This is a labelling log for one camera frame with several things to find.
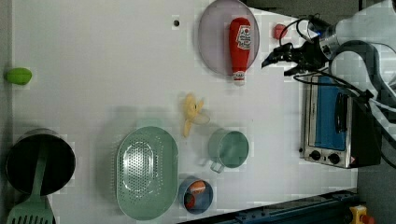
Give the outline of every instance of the pot handle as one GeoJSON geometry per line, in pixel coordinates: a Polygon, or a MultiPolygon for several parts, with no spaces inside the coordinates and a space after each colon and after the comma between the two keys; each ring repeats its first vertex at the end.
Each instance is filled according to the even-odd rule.
{"type": "Polygon", "coordinates": [[[220,163],[217,163],[217,162],[213,162],[212,163],[212,165],[210,166],[210,169],[212,170],[212,171],[214,171],[214,172],[216,172],[216,173],[221,173],[223,170],[224,170],[224,165],[222,165],[222,164],[220,164],[220,168],[219,169],[216,169],[216,166],[217,166],[217,164],[220,164],[220,163]]]}

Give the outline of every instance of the green colander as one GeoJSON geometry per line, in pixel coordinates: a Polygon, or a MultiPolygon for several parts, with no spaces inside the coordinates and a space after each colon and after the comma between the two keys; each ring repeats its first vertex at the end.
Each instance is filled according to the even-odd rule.
{"type": "Polygon", "coordinates": [[[130,133],[117,155],[117,201],[127,216],[151,220],[177,196],[177,144],[158,127],[130,133]]]}

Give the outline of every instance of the pink plate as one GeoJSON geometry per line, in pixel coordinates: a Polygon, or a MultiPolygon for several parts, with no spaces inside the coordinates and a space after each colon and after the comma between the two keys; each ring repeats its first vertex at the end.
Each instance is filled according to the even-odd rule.
{"type": "Polygon", "coordinates": [[[206,65],[216,73],[233,74],[228,34],[231,21],[238,17],[250,21],[252,40],[247,61],[249,68],[259,51],[260,34],[256,19],[245,4],[238,0],[217,0],[207,7],[200,20],[198,47],[206,65]]]}

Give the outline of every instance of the white table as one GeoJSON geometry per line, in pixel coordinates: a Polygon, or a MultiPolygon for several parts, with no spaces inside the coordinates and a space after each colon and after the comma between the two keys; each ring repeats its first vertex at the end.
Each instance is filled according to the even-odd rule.
{"type": "Polygon", "coordinates": [[[162,119],[177,141],[179,181],[195,175],[215,191],[205,213],[188,214],[175,201],[163,223],[356,188],[357,170],[300,159],[303,86],[283,78],[285,63],[261,70],[276,46],[272,27],[291,18],[253,10],[261,49],[246,85],[236,87],[205,67],[194,41],[210,2],[13,0],[13,65],[34,72],[29,85],[13,90],[14,141],[51,128],[77,156],[72,180],[49,196],[58,224],[135,223],[115,200],[114,156],[136,121],[148,117],[162,119]],[[180,103],[188,92],[204,99],[211,121],[185,139],[180,103]],[[219,175],[206,149],[217,127],[240,130],[250,143],[246,163],[219,175]]]}

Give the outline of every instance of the toaster oven knob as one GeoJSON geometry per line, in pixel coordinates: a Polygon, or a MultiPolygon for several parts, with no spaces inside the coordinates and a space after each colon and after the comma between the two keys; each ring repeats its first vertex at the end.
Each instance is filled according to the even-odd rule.
{"type": "Polygon", "coordinates": [[[320,152],[314,150],[311,152],[311,154],[309,154],[309,156],[314,160],[314,161],[318,161],[320,159],[320,152]]]}
{"type": "Polygon", "coordinates": [[[328,159],[330,160],[330,162],[332,164],[337,164],[338,162],[340,162],[340,157],[337,154],[332,154],[328,157],[328,159]]]}

